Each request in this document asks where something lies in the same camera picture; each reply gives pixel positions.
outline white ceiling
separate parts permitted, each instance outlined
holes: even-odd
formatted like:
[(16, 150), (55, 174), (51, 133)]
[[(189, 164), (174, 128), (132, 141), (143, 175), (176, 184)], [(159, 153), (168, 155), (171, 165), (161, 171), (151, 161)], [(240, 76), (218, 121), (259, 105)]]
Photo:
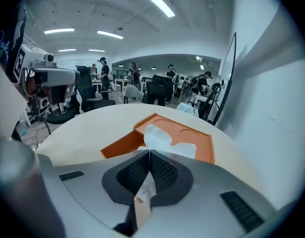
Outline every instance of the white ceiling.
[[(114, 52), (121, 40), (99, 35), (98, 30), (122, 35), (125, 43), (169, 30), (229, 34), (232, 0), (164, 1), (175, 17), (168, 18), (150, 0), (25, 0), (30, 13), (26, 40), (54, 53), (71, 48)], [(75, 32), (43, 33), (57, 28), (75, 28)]]
[(197, 61), (196, 55), (156, 55), (156, 56), (146, 56), (133, 58), (128, 60), (119, 61), (113, 63), (113, 68), (118, 69), (128, 69), (132, 62), (137, 63), (137, 67), (140, 67), (142, 71), (152, 70), (152, 67), (156, 68), (156, 72), (158, 71), (169, 71), (168, 66), (170, 64), (175, 65), (175, 70), (177, 73), (183, 73), (186, 75), (190, 75), (191, 73), (206, 72), (207, 70), (211, 71), (212, 74), (218, 74), (220, 68), (220, 60), (213, 59), (208, 57), (202, 57), (203, 61)]

